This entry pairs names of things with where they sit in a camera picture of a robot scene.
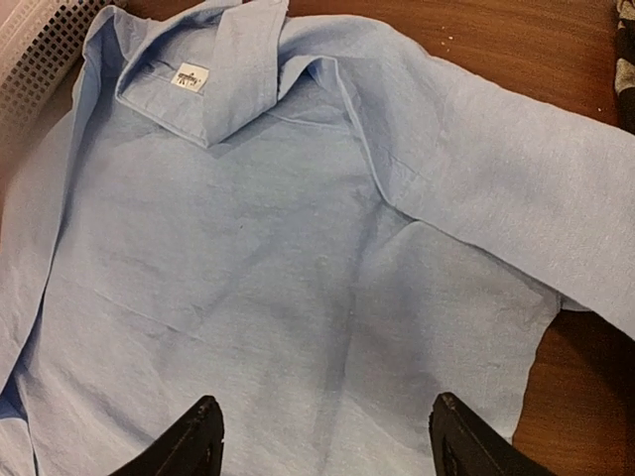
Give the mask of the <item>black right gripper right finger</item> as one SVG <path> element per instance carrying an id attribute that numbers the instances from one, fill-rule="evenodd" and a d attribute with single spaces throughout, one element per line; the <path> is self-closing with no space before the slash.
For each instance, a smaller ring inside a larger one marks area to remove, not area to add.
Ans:
<path id="1" fill-rule="evenodd" d="M 453 393 L 437 395 L 430 438 L 435 470 L 441 476 L 554 476 L 514 448 Z"/>

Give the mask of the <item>light blue long sleeve shirt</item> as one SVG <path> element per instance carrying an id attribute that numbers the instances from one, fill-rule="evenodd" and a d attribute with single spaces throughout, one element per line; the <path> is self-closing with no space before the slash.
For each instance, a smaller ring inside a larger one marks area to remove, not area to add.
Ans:
<path id="1" fill-rule="evenodd" d="M 429 475 L 510 440 L 562 309 L 634 332 L 634 138 L 391 26 L 100 9 L 1 231 L 1 471 L 105 475 L 216 397 L 226 475 Z"/>

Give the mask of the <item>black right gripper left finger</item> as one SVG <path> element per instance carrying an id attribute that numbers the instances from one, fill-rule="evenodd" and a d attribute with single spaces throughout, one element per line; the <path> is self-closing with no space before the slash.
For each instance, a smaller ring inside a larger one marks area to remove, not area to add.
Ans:
<path id="1" fill-rule="evenodd" d="M 203 396 L 111 476 L 219 476 L 223 446 L 221 408 L 213 396 Z"/>

